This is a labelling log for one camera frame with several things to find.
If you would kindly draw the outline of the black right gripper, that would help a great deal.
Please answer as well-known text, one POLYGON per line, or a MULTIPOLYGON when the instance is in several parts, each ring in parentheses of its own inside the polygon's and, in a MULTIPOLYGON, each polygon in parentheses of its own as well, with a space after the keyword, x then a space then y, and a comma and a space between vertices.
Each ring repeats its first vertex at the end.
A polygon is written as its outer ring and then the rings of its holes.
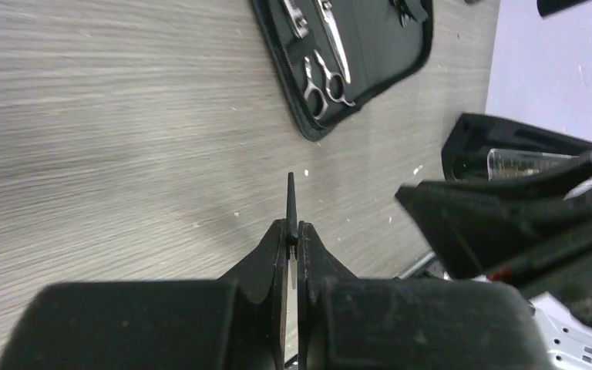
POLYGON ((404 184, 395 198, 452 278, 551 294, 592 328, 592 152, 534 174, 404 184))

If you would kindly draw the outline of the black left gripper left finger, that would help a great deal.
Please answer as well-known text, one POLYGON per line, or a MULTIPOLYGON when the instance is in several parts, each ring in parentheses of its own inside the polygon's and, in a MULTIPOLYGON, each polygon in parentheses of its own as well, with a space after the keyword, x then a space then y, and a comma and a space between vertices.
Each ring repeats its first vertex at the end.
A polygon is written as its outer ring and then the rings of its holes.
POLYGON ((217 279, 64 282, 25 309, 0 369, 282 369, 285 222, 217 279))

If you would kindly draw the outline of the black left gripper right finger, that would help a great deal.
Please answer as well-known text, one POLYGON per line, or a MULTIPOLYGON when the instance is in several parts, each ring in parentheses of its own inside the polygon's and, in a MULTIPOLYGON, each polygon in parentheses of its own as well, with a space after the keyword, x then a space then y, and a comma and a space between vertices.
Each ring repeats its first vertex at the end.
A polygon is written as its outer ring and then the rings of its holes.
POLYGON ((298 227, 302 369, 550 369, 527 300, 505 284, 359 278, 298 227))

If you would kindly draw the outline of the silver hair scissors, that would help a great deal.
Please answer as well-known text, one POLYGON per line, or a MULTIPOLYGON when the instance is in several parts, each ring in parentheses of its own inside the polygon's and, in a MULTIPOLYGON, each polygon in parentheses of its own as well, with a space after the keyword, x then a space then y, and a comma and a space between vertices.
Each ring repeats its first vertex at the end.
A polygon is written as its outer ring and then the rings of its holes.
POLYGON ((331 71, 326 60, 320 51, 314 49, 314 58, 324 76, 324 89, 317 86, 312 79, 312 61, 308 56, 304 57, 304 70, 306 75, 306 86, 303 92, 303 97, 308 103, 310 97, 314 95, 321 106, 313 113, 315 120, 320 120, 328 110, 328 102, 342 104, 347 107, 355 107, 354 101, 348 100, 345 95, 345 89, 351 83, 351 73, 348 59, 345 52, 345 47, 341 39, 335 16, 332 11, 331 1, 317 0, 313 1, 314 8, 320 18, 328 43, 331 46, 331 51, 335 57, 338 65, 338 72, 331 71))

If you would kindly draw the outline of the black hair comb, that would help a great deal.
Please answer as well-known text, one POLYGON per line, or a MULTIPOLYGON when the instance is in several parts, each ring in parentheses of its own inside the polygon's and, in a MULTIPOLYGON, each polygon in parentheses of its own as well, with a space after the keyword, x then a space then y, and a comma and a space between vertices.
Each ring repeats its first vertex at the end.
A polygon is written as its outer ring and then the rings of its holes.
POLYGON ((298 214, 296 208, 296 192, 295 192, 295 178, 294 173, 288 174, 288 188, 287 188, 287 203, 286 203, 286 244, 288 247, 288 266, 291 276, 291 286, 294 290, 298 286, 298 262, 297 262, 297 245, 298 245, 298 214))

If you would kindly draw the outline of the black zip tool case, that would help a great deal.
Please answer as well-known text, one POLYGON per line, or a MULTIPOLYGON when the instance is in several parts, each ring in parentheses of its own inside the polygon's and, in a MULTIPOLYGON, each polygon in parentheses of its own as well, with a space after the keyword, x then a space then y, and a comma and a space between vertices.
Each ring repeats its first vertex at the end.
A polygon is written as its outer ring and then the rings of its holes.
POLYGON ((313 113, 321 103, 314 95, 308 103, 303 97, 307 84, 304 57, 311 59, 312 79, 321 89, 324 76, 313 50, 321 52, 331 71, 339 69, 313 1, 296 2, 308 21, 309 33, 304 39, 294 35, 281 1, 252 1, 251 8, 294 122, 311 142, 321 140, 379 94, 417 73, 429 59, 434 32, 431 1, 420 1, 429 13, 428 20, 410 23, 407 28, 401 27, 390 1, 331 1, 351 73, 345 95, 356 106, 329 101, 326 114, 315 120, 313 113))

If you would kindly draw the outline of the silver thinning scissors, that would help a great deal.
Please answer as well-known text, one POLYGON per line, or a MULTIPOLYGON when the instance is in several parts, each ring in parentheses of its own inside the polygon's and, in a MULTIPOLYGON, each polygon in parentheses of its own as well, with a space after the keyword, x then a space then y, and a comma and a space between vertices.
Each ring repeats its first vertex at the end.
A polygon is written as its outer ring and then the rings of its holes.
POLYGON ((295 0, 281 0, 296 37, 304 39, 309 33, 308 21, 295 0))

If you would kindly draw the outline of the black hair clip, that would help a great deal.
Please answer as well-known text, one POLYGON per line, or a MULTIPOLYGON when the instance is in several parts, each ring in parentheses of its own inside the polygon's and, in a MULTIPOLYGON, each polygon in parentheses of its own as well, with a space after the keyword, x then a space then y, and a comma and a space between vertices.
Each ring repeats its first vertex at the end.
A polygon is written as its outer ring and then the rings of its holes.
POLYGON ((419 0, 391 0, 398 13, 401 27, 407 28, 410 23, 423 23, 429 18, 429 13, 419 0))

